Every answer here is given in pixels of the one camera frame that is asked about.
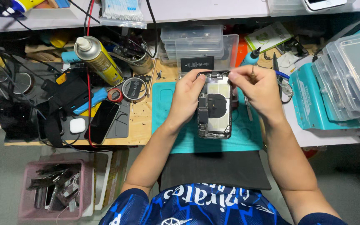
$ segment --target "red wire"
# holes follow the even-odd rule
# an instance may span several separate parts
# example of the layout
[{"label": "red wire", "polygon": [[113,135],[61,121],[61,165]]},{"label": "red wire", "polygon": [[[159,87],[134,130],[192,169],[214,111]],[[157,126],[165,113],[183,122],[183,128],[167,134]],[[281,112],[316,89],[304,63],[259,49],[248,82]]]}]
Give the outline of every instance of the red wire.
[{"label": "red wire", "polygon": [[[92,0],[92,2],[91,2],[90,15],[93,11],[92,10],[93,7],[94,7],[94,0]],[[87,36],[90,33],[90,21],[91,21],[91,17],[88,17]]]},{"label": "red wire", "polygon": [[[91,12],[93,11],[92,10],[93,6],[94,6],[94,0],[92,0],[92,2],[91,2],[90,15],[91,15]],[[90,21],[91,21],[91,18],[88,18],[87,36],[89,36],[89,34],[90,34]],[[91,121],[91,86],[90,86],[90,74],[88,73],[88,70],[87,70],[87,82],[88,82],[88,121]],[[88,122],[88,143],[93,148],[97,148],[91,143],[91,123],[90,122]]]}]

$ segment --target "phone battery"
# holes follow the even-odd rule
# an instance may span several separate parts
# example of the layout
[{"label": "phone battery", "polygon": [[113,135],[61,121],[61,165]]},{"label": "phone battery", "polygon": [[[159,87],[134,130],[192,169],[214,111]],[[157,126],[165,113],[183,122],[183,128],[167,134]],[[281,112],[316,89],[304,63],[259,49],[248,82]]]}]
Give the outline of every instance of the phone battery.
[{"label": "phone battery", "polygon": [[140,95],[141,86],[142,86],[142,83],[138,79],[135,81],[132,81],[130,83],[130,89],[127,92],[127,96],[129,96],[132,99],[138,98],[138,96]]},{"label": "phone battery", "polygon": [[192,69],[208,69],[213,70],[214,56],[204,56],[197,58],[184,58],[180,59],[181,72],[189,72]]}]

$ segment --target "blue jersey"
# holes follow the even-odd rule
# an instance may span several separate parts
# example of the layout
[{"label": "blue jersey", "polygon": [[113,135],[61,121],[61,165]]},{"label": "blue jersey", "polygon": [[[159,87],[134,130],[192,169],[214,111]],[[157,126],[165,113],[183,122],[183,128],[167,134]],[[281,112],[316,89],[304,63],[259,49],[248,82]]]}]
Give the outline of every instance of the blue jersey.
[{"label": "blue jersey", "polygon": [[[243,188],[186,184],[164,190],[151,203],[140,189],[123,192],[100,225],[289,224],[262,196]],[[345,225],[326,213],[305,216],[299,225]]]}]

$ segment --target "white phone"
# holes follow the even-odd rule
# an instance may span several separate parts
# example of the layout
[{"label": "white phone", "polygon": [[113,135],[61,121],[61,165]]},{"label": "white phone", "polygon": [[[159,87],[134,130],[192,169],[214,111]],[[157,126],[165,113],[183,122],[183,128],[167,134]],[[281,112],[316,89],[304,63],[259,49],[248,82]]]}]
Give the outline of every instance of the white phone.
[{"label": "white phone", "polygon": [[345,5],[347,0],[302,0],[302,2],[306,10],[311,13]]}]

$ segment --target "red tape roll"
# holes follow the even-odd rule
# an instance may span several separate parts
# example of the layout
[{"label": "red tape roll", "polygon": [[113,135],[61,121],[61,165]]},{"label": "red tape roll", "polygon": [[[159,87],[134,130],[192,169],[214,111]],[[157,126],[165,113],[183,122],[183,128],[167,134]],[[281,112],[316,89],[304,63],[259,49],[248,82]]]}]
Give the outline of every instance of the red tape roll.
[{"label": "red tape roll", "polygon": [[[116,92],[119,92],[119,97],[117,99],[112,99],[112,95]],[[118,103],[123,100],[123,94],[120,91],[120,89],[110,89],[107,96],[108,96],[109,101],[111,101],[111,102]]]}]

